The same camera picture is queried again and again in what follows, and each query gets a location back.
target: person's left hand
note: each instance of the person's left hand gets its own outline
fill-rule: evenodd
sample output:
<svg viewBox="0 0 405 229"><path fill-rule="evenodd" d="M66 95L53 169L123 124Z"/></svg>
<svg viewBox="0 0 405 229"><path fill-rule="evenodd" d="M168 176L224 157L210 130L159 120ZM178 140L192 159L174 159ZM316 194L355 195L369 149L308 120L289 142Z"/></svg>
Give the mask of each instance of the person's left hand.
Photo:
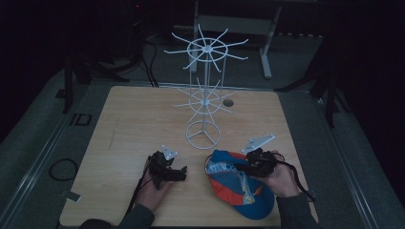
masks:
<svg viewBox="0 0 405 229"><path fill-rule="evenodd" d="M143 178L142 185L144 185L138 192L137 199L135 203L141 204L147 207L149 210L154 212L161 201L163 200L164 196L174 183L173 181L166 182L160 190L156 189L155 184L153 182L152 176L149 174L149 169L145 173L145 177Z"/></svg>

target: spinning display rack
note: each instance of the spinning display rack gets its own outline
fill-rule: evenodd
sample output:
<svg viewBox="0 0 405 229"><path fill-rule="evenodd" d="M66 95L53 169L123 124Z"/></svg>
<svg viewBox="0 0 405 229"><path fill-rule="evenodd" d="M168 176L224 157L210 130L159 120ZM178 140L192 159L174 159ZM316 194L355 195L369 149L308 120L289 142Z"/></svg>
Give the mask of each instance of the spinning display rack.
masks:
<svg viewBox="0 0 405 229"><path fill-rule="evenodd" d="M194 115L190 118L191 122L197 115L201 115L202 119L192 122L185 133L185 138L188 143L197 149L210 149L218 144L221 140L221 131L217 123L214 121L213 114L218 110L224 110L226 112L232 113L231 111L223 108L221 103L223 98L231 96L232 94L223 95L223 86L224 86L224 76L225 76L225 62L226 58L233 57L240 60L245 60L247 57L239 57L236 55L231 55L228 53L228 47L242 45L247 42L225 44L220 40L223 37L227 30L220 34L217 38L205 37L199 25L199 32L201 38L198 38L194 41L188 41L181 37L176 36L174 33L173 36L177 39L188 43L187 49L183 51L174 51L166 53L188 53L190 63L184 67L184 69L189 70L190 74L190 87L189 92L179 88L179 90L185 94L189 95L188 103L175 105L175 107L181 106L190 106L194 111ZM220 70L219 62L223 61L223 67ZM203 84L200 83L200 80L197 78L198 88L193 92L193 83L192 83L192 73L190 67L196 62L204 63L204 78ZM222 73L222 79L218 80L215 86L210 86L211 78L211 65L215 66L215 69L218 73ZM209 141L200 141L197 140L197 137L204 136L205 139Z"/></svg>

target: black cable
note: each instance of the black cable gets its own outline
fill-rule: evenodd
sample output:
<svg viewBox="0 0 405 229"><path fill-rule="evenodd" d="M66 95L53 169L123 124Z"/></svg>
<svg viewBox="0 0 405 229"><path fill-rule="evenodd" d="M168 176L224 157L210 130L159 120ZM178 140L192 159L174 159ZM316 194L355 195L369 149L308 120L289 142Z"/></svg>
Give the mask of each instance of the black cable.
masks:
<svg viewBox="0 0 405 229"><path fill-rule="evenodd" d="M143 57L142 57L142 61L143 61L143 64L144 64L144 66L145 66L145 68L146 68L146 73L147 73L147 75L148 75L148 78L149 78L149 81L151 82L152 87L158 88L158 87L159 87L159 83L158 83L158 81L156 80L156 78L154 77L153 71L152 71L153 63L155 62L156 55L158 54L158 49L157 49L156 46L155 46L154 44L152 44L151 42L145 41L145 44L152 46L152 47L154 48L154 51L155 51L155 52L154 52L154 54L153 54L153 56L152 56L152 60L151 60L151 63L150 63L149 66L147 65L146 60L145 60Z"/></svg>
<svg viewBox="0 0 405 229"><path fill-rule="evenodd" d="M134 206L135 200L137 199L137 195L138 195L138 192L140 191L140 189L143 188L143 186L145 186L147 183L149 183L152 180L152 178L151 178L142 185L143 179L145 178L145 174L149 169L149 163L150 163L150 160L148 158L148 160L146 161L146 165L143 168L142 177L139 179L138 184L137 184L137 188L135 188L134 194L132 195L131 201L129 202L129 206L127 208L125 216L128 215L131 212L131 210L132 210L132 208Z"/></svg>
<svg viewBox="0 0 405 229"><path fill-rule="evenodd" d="M53 168L54 168L57 164L59 164L60 162L63 162L63 161L72 162L72 164L74 165L74 167L75 167L75 175L74 175L73 177L59 178L59 177L56 177L56 176L53 174ZM77 172L78 172L78 166L77 166L76 162L75 162L74 160L70 159L70 158L62 158L62 159L59 159L57 162L55 162L54 164L52 164L51 167L50 167L50 169L48 170L48 174L50 175L50 177L51 177L52 179L54 179L54 180L57 180L57 181L69 181L69 180L74 180L75 177L76 177L76 175L77 175Z"/></svg>
<svg viewBox="0 0 405 229"><path fill-rule="evenodd" d="M303 185L301 184L300 179L298 178L297 169L296 169L293 165L288 164L288 163L286 163L285 161L277 160L277 163L287 165L287 166L289 167L289 169L292 170L292 173L294 173L294 180L295 180L295 183L297 184L298 188L299 188L305 195L307 195L307 197L308 197L312 202L315 202L315 198L314 198L314 197L303 187Z"/></svg>

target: blue and orange cap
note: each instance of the blue and orange cap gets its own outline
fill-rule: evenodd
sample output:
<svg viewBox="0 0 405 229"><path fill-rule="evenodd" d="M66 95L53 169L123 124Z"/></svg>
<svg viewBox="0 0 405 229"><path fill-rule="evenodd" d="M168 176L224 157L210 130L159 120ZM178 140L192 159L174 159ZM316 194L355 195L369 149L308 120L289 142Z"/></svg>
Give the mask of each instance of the blue and orange cap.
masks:
<svg viewBox="0 0 405 229"><path fill-rule="evenodd" d="M205 171L215 195L246 218L267 217L274 206L274 194L263 182L238 171L236 163L247 165L245 155L215 150L207 161Z"/></svg>

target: wire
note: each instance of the wire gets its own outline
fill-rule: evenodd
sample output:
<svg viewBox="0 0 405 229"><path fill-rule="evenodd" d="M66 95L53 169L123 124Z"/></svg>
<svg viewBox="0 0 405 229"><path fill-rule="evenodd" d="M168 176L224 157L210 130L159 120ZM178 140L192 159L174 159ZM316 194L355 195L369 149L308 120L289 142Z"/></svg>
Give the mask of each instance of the wire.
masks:
<svg viewBox="0 0 405 229"><path fill-rule="evenodd" d="M131 201L129 202L129 206L127 208L125 216L128 215L131 212L131 210L132 210L132 208L134 206L135 200L137 199L138 192L140 191L140 189L143 188L147 183L149 183L152 180L152 178L151 178L142 185L143 179L145 178L145 174L149 169L149 164L150 164L150 158L148 158L146 160L145 167L143 168L142 177L138 181L137 188L135 188L134 194L132 195Z"/></svg>
<svg viewBox="0 0 405 229"><path fill-rule="evenodd" d="M148 42L148 41L145 41L145 44L152 46L152 47L154 48L154 51L155 51L155 52L154 52L154 54L153 54L153 56L152 56L152 60L151 60L151 63L150 63L149 66L148 66L148 64L146 63L146 60L145 60L145 58L144 58L143 56L141 57L141 60L142 60L142 62L143 62L143 65L144 65L145 68L146 68L146 74L147 74L147 76L148 76L148 78L149 78L149 82L151 83L152 87L158 88L158 87L159 87L159 83L158 83L158 81L156 80L156 78L154 77L153 71L152 71L152 69L153 69L153 63L155 62L155 58L156 58L156 56L157 56L158 49L156 48L156 46L155 46L154 44L152 44L152 43L150 43L150 42Z"/></svg>
<svg viewBox="0 0 405 229"><path fill-rule="evenodd" d="M281 161L281 160L277 160L277 163L287 165L287 166L289 167L289 169L292 170L292 173L294 173L295 183L297 184L298 188L299 188L304 194L306 194L307 197L308 197L312 202L315 202L315 198L314 198L314 197L303 187L303 185L301 184L300 179L298 178L297 169L296 169L293 165L288 164L288 163L286 163L286 162L284 162L284 161Z"/></svg>
<svg viewBox="0 0 405 229"><path fill-rule="evenodd" d="M284 158L283 155L281 155L281 154L279 154L279 153L275 153L275 152L271 152L271 153L274 154L274 155L280 156L280 157L283 159L283 161L286 161L286 159Z"/></svg>

